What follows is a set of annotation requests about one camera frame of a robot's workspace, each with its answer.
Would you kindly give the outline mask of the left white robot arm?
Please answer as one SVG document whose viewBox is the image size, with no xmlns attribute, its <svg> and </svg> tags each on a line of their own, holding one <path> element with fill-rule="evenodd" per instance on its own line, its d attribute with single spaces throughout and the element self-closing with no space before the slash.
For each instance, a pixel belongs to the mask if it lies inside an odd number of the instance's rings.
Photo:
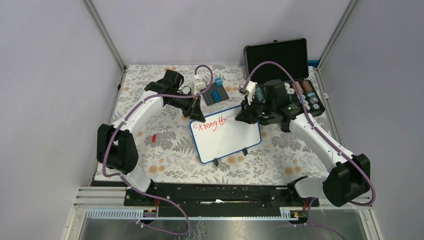
<svg viewBox="0 0 424 240">
<path fill-rule="evenodd" d="M 103 176 L 119 177 L 129 187 L 137 189 L 135 197 L 144 206 L 154 202 L 155 192 L 149 188 L 152 180 L 138 164 L 138 133 L 165 106 L 181 110 L 190 120 L 206 121 L 200 94 L 181 92 L 183 83 L 182 74 L 166 70 L 161 79 L 146 85 L 141 98 L 123 117 L 112 124 L 101 124 L 97 130 L 96 160 L 102 165 Z"/>
</svg>

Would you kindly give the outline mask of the black poker chip case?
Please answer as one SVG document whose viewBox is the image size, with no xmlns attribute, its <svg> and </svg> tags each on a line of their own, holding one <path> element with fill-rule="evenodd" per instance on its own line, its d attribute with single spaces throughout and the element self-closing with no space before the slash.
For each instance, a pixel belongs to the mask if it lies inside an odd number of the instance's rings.
<svg viewBox="0 0 424 240">
<path fill-rule="evenodd" d="M 309 73 L 306 38 L 247 45 L 243 49 L 243 55 L 247 76 L 263 62 L 277 63 L 296 81 L 302 95 L 305 96 L 308 112 L 313 117 L 324 113 L 325 107 Z"/>
</svg>

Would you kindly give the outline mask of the blue framed whiteboard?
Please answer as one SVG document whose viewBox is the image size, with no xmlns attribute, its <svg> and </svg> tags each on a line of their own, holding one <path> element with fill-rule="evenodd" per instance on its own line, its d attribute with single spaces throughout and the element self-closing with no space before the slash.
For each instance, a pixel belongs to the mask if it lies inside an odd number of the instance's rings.
<svg viewBox="0 0 424 240">
<path fill-rule="evenodd" d="M 191 121 L 189 128 L 197 155 L 202 164 L 227 157 L 259 145 L 262 142 L 259 123 L 248 124 L 236 120 L 241 106 L 233 106 L 205 117 L 205 122 Z"/>
</svg>

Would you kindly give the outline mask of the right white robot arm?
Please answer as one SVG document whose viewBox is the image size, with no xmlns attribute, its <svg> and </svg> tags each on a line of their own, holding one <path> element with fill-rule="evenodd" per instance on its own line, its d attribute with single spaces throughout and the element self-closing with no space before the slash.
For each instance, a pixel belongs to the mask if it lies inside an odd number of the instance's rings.
<svg viewBox="0 0 424 240">
<path fill-rule="evenodd" d="M 336 207 L 372 192 L 370 160 L 343 147 L 315 120 L 325 108 L 310 80 L 269 80 L 258 84 L 250 79 L 242 82 L 239 91 L 245 95 L 235 120 L 247 124 L 279 125 L 292 133 L 319 158 L 328 174 L 324 177 L 303 177 L 287 191 L 287 201 L 301 205 L 307 198 L 326 198 Z"/>
</svg>

